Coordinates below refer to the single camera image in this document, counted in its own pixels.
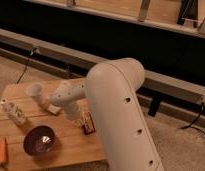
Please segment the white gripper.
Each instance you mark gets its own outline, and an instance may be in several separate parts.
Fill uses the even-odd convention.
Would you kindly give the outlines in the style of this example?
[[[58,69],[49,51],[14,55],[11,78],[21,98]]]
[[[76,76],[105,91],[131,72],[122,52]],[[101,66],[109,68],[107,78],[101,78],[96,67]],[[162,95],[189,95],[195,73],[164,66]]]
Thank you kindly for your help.
[[[82,113],[76,102],[68,103],[63,107],[63,110],[69,120],[77,120],[76,123],[78,127],[84,126],[85,122],[84,119],[81,119]]]

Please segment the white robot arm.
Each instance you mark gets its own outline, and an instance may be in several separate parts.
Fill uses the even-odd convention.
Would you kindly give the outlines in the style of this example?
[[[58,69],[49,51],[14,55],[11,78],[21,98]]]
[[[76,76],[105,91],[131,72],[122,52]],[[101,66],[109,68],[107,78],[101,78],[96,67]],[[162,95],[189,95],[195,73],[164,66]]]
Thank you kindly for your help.
[[[164,171],[136,91],[145,80],[133,58],[94,65],[85,79],[50,96],[55,106],[85,98],[111,171]]]

